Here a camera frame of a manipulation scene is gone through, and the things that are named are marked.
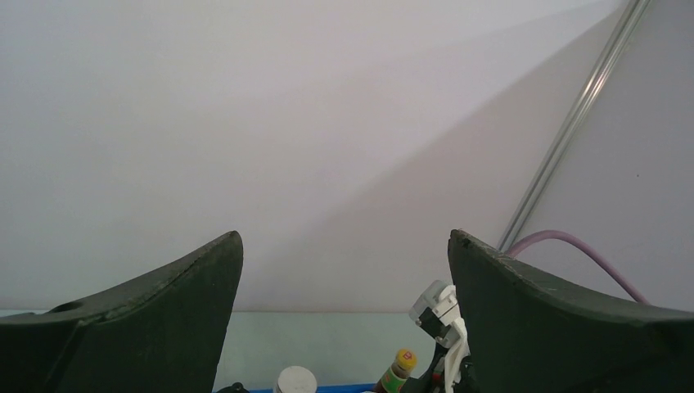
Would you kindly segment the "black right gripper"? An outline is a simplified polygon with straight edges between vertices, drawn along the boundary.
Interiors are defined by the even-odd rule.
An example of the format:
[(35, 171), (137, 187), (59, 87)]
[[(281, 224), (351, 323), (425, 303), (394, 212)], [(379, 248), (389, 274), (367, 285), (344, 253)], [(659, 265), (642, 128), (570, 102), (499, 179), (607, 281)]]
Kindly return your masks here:
[[(445, 392), (444, 356), (447, 352), (446, 348), (436, 344), (427, 370), (420, 377), (410, 377), (401, 388), (401, 391), (406, 393)], [(453, 384), (455, 393), (480, 392), (471, 355), (462, 360), (459, 377), (460, 380)]]

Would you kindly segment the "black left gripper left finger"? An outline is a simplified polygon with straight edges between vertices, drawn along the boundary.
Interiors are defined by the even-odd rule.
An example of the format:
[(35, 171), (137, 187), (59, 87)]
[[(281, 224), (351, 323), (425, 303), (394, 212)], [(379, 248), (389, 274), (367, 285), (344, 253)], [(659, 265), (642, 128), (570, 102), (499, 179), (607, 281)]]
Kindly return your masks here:
[(110, 289), (3, 317), (2, 391), (212, 391), (243, 255), (231, 231)]

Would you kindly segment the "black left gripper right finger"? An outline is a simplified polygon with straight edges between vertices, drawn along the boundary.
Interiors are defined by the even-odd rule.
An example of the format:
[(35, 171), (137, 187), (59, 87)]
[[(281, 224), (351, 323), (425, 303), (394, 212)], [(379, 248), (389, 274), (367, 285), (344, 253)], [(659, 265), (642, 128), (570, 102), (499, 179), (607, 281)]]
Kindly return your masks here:
[(460, 229), (448, 262), (483, 392), (692, 391), (692, 313), (581, 287)]

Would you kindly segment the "red sauce bottle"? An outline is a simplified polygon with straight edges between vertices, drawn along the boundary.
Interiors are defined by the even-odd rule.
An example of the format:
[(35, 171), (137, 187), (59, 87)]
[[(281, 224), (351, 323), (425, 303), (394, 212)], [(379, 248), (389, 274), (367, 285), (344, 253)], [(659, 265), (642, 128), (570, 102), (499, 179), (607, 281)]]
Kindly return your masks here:
[(400, 349), (393, 363), (384, 371), (372, 388), (376, 393), (398, 393), (410, 378), (418, 363), (417, 356), (410, 349)]

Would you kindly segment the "silver-lid blue-label jar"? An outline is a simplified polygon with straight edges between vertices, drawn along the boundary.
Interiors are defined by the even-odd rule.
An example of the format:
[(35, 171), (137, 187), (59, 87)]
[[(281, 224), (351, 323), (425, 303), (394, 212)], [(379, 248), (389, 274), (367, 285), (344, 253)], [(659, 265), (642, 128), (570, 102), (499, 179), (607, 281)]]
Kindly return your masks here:
[(316, 393), (318, 382), (307, 368), (293, 365), (284, 368), (275, 381), (273, 393)]

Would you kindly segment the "black-lid jar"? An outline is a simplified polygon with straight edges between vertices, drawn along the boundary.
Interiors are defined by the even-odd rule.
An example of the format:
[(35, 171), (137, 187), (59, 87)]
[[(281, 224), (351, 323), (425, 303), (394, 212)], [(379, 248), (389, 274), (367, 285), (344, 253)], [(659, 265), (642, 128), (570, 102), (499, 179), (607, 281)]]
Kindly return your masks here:
[(249, 393), (241, 382), (234, 382), (230, 386), (225, 386), (216, 391), (216, 393)]

